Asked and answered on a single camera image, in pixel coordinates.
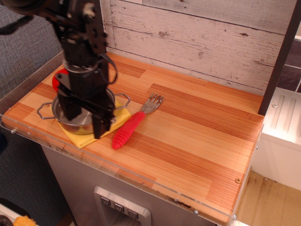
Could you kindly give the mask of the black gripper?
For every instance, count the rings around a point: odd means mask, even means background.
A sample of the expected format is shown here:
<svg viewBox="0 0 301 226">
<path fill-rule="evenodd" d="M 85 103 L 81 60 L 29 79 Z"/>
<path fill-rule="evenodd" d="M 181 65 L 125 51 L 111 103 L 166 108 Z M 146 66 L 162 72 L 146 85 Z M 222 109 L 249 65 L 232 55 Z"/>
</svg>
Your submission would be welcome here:
<svg viewBox="0 0 301 226">
<path fill-rule="evenodd" d="M 71 121 L 82 113 L 81 108 L 92 113 L 94 138 L 110 130 L 114 103 L 107 94 L 107 86 L 116 81 L 109 81 L 108 64 L 116 68 L 112 60 L 98 60 L 93 66 L 74 66 L 63 61 L 68 75 L 58 75 L 57 79 L 66 90 L 59 89 L 58 99 L 63 114 Z"/>
</svg>

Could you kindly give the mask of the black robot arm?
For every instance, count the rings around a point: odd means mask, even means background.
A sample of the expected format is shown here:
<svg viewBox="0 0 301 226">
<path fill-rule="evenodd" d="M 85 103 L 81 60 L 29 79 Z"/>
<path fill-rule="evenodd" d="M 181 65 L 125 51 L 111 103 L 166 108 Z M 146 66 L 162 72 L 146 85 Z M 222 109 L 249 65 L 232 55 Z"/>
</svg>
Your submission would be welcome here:
<svg viewBox="0 0 301 226">
<path fill-rule="evenodd" d="M 66 73 L 56 76 L 57 97 L 68 120 L 82 110 L 92 115 L 95 138 L 109 131 L 114 102 L 107 93 L 111 84 L 100 2 L 97 0 L 3 0 L 1 5 L 22 17 L 1 28 L 2 35 L 14 33 L 34 16 L 48 20 L 63 49 Z"/>
</svg>

